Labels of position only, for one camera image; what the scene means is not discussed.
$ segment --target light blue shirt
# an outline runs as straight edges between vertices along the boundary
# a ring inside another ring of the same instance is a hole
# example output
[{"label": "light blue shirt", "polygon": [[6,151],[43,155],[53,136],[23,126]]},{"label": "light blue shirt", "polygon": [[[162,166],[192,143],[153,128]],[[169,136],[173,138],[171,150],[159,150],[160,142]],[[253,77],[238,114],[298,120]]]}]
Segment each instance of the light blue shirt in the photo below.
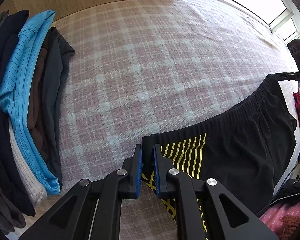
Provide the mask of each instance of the light blue shirt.
[{"label": "light blue shirt", "polygon": [[19,33],[19,42],[8,62],[0,86],[0,106],[9,114],[20,151],[30,169],[49,195],[59,194],[58,179],[48,170],[27,127],[30,87],[43,40],[55,11],[30,18]]}]

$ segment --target zipper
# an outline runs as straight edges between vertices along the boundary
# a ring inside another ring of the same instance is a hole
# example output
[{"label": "zipper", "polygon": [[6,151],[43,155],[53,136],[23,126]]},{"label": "zipper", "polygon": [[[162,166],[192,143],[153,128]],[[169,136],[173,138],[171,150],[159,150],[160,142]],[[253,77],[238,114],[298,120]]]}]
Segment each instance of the zipper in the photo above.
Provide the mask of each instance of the zipper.
[{"label": "zipper", "polygon": [[282,199],[285,199],[285,198],[288,198],[288,197],[294,197],[294,196],[297,196],[297,195],[300,195],[300,192],[299,192],[299,193],[296,193],[296,194],[293,194],[293,195],[290,195],[290,196],[278,198],[277,200],[273,201],[270,205],[272,205],[273,203],[276,203],[276,202],[279,201],[279,200],[282,200]]}]

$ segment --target bed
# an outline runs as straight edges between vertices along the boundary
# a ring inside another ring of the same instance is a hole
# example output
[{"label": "bed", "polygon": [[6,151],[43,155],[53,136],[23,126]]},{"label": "bed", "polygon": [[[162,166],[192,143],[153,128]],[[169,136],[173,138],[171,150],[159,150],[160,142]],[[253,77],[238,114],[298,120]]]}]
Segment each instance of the bed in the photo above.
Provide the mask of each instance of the bed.
[{"label": "bed", "polygon": [[[26,217],[17,235],[78,180],[119,169],[143,136],[213,117],[245,99],[267,74],[297,70],[279,37],[217,0],[119,1],[53,25],[76,51],[61,103],[64,186],[36,207],[34,218]],[[297,119],[298,83],[280,86]],[[295,138],[285,175],[298,158],[298,127]],[[173,219],[144,183],[138,200],[122,201],[120,239],[177,239]]]}]

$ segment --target black shorts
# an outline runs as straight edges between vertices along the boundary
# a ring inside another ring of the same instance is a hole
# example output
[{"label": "black shorts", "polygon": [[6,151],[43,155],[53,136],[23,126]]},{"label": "black shorts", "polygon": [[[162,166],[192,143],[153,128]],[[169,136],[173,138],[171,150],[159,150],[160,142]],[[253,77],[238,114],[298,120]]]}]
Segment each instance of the black shorts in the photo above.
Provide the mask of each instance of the black shorts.
[{"label": "black shorts", "polygon": [[[270,202],[296,145],[297,121],[277,81],[267,76],[228,111],[198,124],[142,138],[142,180],[155,192],[153,145],[178,170],[217,179],[253,213]],[[173,200],[163,201],[175,219]]]}]

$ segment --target yellow stripe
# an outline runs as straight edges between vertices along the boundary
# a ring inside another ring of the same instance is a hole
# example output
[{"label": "yellow stripe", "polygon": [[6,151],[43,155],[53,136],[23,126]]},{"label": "yellow stripe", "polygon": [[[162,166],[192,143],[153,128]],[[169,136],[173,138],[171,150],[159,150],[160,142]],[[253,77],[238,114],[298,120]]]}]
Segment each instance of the yellow stripe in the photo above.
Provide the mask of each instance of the yellow stripe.
[{"label": "yellow stripe", "polygon": [[179,163],[181,161],[181,158],[183,157],[184,153],[185,153],[185,145],[186,145],[186,140],[183,141],[183,146],[182,146],[182,152],[181,152],[181,156],[178,160],[178,163],[177,163],[177,169],[179,170]]},{"label": "yellow stripe", "polygon": [[174,158],[173,158],[173,160],[172,160],[172,164],[174,164],[174,162],[175,162],[175,160],[176,160],[176,157],[178,156],[178,153],[179,153],[179,148],[180,148],[180,144],[181,144],[181,142],[179,142],[179,143],[178,143],[177,152],[176,152],[176,155],[175,155],[175,157],[174,157]]},{"label": "yellow stripe", "polygon": [[207,232],[207,227],[206,227],[206,225],[204,224],[204,220],[203,220],[202,224],[203,224],[204,231]]},{"label": "yellow stripe", "polygon": [[199,167],[198,167],[197,179],[199,179],[199,174],[200,174],[200,169],[201,169],[201,161],[202,161],[202,148],[204,146],[205,141],[206,141],[206,133],[204,134],[204,139],[203,139],[202,145],[200,147],[200,162],[199,162]]},{"label": "yellow stripe", "polygon": [[169,199],[167,199],[167,201],[162,199],[162,202],[167,205],[167,211],[171,210],[173,212],[172,217],[174,217],[176,215],[176,210],[171,206],[171,202]]},{"label": "yellow stripe", "polygon": [[185,151],[185,159],[183,160],[183,163],[182,163],[182,171],[183,172],[185,172],[185,162],[186,162],[186,158],[187,158],[187,150],[189,150],[189,148],[190,148],[190,143],[191,143],[191,138],[189,139],[188,147]]},{"label": "yellow stripe", "polygon": [[152,191],[153,191],[153,190],[156,190],[156,189],[155,189],[155,186],[152,186],[152,185],[150,185],[150,184],[148,184],[148,183],[146,183],[146,182],[145,182],[145,184],[146,184]]},{"label": "yellow stripe", "polygon": [[170,159],[170,158],[171,158],[171,156],[172,156],[173,149],[174,149],[174,144],[175,144],[175,143],[173,143],[173,144],[172,144],[172,149],[171,149],[170,155],[169,155],[169,157],[168,157],[169,159]]},{"label": "yellow stripe", "polygon": [[192,177],[194,178],[194,170],[195,170],[195,163],[197,162],[197,149],[200,146],[200,142],[201,142],[201,135],[199,137],[199,142],[198,142],[198,146],[195,148],[194,150],[194,163],[193,163],[193,168],[192,168]]},{"label": "yellow stripe", "polygon": [[[147,177],[146,177],[143,173],[141,173],[141,176],[142,176],[144,179],[146,179],[146,180],[149,181],[149,179],[147,179]],[[152,191],[155,190],[155,186],[150,185],[150,184],[148,184],[148,183],[146,183],[146,182],[145,182],[145,184],[146,184],[148,187],[150,187]]]},{"label": "yellow stripe", "polygon": [[147,179],[147,177],[146,177],[143,173],[141,173],[141,176],[142,176],[144,179],[149,180],[149,179]]},{"label": "yellow stripe", "polygon": [[169,144],[167,144],[167,146],[166,146],[166,151],[165,151],[165,153],[164,153],[163,157],[165,157],[165,156],[167,155],[167,152],[168,152],[168,147],[169,147]]},{"label": "yellow stripe", "polygon": [[151,185],[152,185],[152,182],[155,181],[155,180],[153,179],[153,177],[154,177],[154,171],[152,171],[151,179],[150,179],[150,181],[149,181]]},{"label": "yellow stripe", "polygon": [[192,148],[190,149],[190,153],[189,153],[189,160],[188,160],[188,175],[189,175],[189,176],[191,176],[191,175],[190,175],[190,171],[189,171],[189,168],[190,168],[190,161],[191,161],[191,153],[192,153],[192,150],[193,150],[193,148],[194,148],[195,140],[196,140],[196,139],[197,139],[197,137],[194,138],[193,146],[192,146]]}]

